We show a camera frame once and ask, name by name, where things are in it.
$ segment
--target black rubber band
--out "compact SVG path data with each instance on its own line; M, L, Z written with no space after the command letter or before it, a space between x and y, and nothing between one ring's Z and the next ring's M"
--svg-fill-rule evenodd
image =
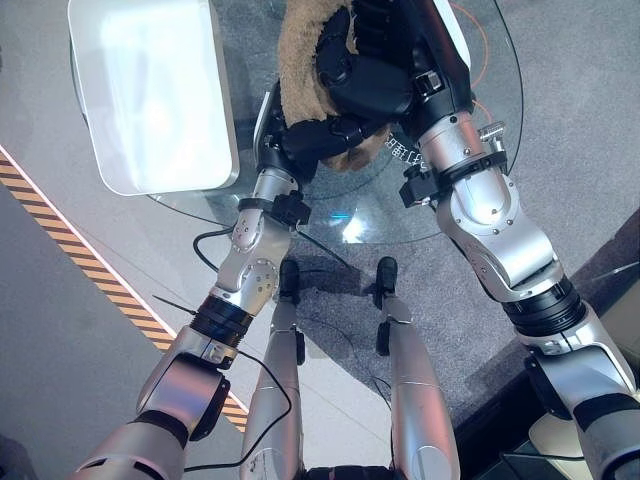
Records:
M187 430L187 427L185 427L177 418L161 412L160 410L148 410L143 412L131 423L150 423L156 427L163 428L176 437L176 440L178 440L182 448L187 446L187 440L189 439L189 431Z
M599 418L623 410L640 410L640 403L624 393L609 393L585 400L573 409L573 417L584 432Z

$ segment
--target white tray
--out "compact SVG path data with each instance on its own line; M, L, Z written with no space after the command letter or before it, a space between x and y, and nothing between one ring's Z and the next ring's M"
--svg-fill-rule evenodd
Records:
M231 185L238 152L208 0L70 0L77 83L100 175L120 195Z

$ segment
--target black connector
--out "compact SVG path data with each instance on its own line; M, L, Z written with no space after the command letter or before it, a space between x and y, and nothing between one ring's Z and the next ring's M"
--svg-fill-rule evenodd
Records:
M244 338L252 321L253 316L241 308L218 297L209 296L193 317L191 328L235 348Z
M518 332L528 337L545 337L563 332L585 316L586 306L567 277L546 292L502 308Z

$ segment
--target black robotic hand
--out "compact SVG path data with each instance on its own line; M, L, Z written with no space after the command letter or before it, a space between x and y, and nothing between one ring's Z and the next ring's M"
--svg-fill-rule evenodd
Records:
M414 141L441 118L473 110L469 68L452 38L459 27L434 1L354 0L353 13L360 55L345 46L346 8L326 23L317 48L318 76L338 108L399 121Z

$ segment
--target brown plush toy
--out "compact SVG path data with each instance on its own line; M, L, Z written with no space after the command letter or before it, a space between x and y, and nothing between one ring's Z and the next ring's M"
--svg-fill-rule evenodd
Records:
M287 126L303 120L325 120L338 115L315 69L315 53L324 23L342 6L351 8L350 0L288 0L278 44L282 109ZM357 53L353 42L353 25L348 48ZM371 162L389 136L386 126L342 155L323 160L340 172L359 170Z

